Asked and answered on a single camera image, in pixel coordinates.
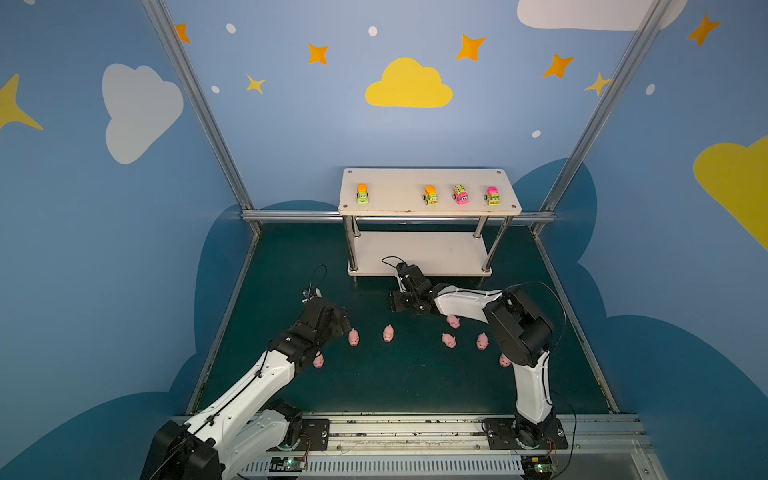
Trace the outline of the pink drum green toy truck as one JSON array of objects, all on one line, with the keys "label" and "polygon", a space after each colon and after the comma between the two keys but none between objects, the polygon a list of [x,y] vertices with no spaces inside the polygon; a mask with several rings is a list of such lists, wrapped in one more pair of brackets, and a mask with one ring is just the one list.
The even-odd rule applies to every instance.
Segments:
[{"label": "pink drum green toy truck", "polygon": [[501,204],[499,191],[494,186],[487,188],[484,198],[488,206],[498,206]]}]

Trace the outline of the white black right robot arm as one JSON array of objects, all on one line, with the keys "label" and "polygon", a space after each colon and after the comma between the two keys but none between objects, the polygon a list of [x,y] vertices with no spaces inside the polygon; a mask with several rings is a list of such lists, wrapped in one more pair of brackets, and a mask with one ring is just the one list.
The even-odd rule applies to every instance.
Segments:
[{"label": "white black right robot arm", "polygon": [[516,386],[513,439],[524,449],[565,449],[568,440],[557,418],[549,386],[549,360],[555,327],[520,285],[504,290],[472,290],[432,284],[415,264],[394,266],[398,289],[390,294],[394,312],[463,318],[490,327],[502,357],[512,366]]}]

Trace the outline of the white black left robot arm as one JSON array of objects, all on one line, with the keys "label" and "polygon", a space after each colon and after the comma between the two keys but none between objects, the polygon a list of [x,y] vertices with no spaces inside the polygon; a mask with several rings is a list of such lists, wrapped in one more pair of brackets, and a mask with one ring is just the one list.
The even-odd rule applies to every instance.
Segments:
[{"label": "white black left robot arm", "polygon": [[272,448],[299,441],[302,413],[274,396],[313,364],[324,345],[352,330],[347,309],[322,297],[270,340],[247,371],[208,408],[154,435],[142,479],[231,479]]}]

